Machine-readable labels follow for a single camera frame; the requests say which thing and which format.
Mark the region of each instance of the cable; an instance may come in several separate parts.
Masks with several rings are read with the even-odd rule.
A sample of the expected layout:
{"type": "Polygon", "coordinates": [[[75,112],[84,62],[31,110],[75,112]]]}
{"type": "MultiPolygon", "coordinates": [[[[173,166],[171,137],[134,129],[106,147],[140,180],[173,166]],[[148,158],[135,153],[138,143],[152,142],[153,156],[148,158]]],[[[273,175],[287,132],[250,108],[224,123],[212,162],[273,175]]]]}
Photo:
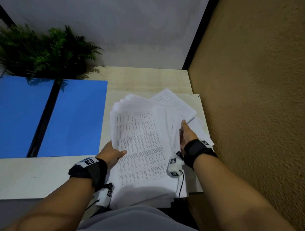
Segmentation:
{"type": "Polygon", "coordinates": [[[97,200],[97,201],[95,201],[95,202],[93,202],[88,208],[86,208],[86,210],[85,211],[87,211],[87,209],[89,209],[92,205],[94,205],[96,202],[99,202],[99,200],[97,200]]]}
{"type": "Polygon", "coordinates": [[[180,198],[180,193],[181,193],[181,189],[182,189],[182,186],[183,186],[183,181],[184,181],[184,174],[183,174],[183,171],[179,170],[180,172],[182,172],[182,184],[181,184],[181,188],[180,188],[180,192],[179,192],[179,197],[180,198]]]}

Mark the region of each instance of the white wall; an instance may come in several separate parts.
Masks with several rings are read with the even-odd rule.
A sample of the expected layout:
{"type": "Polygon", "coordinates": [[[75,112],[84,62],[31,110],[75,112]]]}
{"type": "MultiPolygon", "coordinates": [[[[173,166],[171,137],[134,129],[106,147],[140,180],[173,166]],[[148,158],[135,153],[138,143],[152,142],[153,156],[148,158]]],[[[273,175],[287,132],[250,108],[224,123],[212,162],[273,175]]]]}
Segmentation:
{"type": "Polygon", "coordinates": [[[96,64],[181,69],[208,0],[0,0],[17,25],[70,25],[104,49],[96,64]]]}

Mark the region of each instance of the fern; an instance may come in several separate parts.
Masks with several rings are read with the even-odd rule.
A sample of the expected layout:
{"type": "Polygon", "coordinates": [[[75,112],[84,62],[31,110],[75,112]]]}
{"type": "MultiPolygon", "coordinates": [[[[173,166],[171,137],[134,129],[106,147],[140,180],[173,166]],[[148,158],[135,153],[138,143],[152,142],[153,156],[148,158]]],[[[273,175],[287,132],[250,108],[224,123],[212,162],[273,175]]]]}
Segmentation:
{"type": "Polygon", "coordinates": [[[95,60],[100,49],[84,36],[75,36],[69,26],[64,31],[51,28],[48,35],[37,35],[27,25],[0,27],[0,64],[7,73],[26,77],[30,85],[52,79],[63,90],[65,79],[81,74],[76,69],[86,59],[95,60]]]}

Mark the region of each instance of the blue folder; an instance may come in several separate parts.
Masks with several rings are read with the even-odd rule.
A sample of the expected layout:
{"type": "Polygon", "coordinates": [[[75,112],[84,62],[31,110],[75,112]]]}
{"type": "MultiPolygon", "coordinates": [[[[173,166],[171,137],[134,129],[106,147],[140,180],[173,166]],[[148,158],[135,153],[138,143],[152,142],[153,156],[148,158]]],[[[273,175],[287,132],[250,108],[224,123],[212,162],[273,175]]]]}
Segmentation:
{"type": "Polygon", "coordinates": [[[59,92],[38,157],[94,156],[99,151],[107,81],[68,80],[59,92]]]}
{"type": "Polygon", "coordinates": [[[26,157],[53,81],[29,86],[26,78],[0,78],[0,158],[26,157]]]}

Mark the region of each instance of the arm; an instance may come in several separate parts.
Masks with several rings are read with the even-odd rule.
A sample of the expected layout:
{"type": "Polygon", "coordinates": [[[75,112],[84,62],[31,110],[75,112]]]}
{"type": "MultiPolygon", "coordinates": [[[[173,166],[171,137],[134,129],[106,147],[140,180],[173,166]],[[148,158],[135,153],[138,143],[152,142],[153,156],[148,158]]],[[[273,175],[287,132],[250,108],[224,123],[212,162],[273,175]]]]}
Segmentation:
{"type": "MultiPolygon", "coordinates": [[[[182,128],[183,149],[198,137],[185,121],[182,128]]],[[[201,154],[193,167],[223,230],[294,230],[258,191],[216,157],[201,154]]]]}
{"type": "MultiPolygon", "coordinates": [[[[125,154],[113,149],[110,141],[96,158],[111,167],[125,154]]],[[[76,230],[94,190],[91,179],[70,178],[4,231],[76,230]]]]}

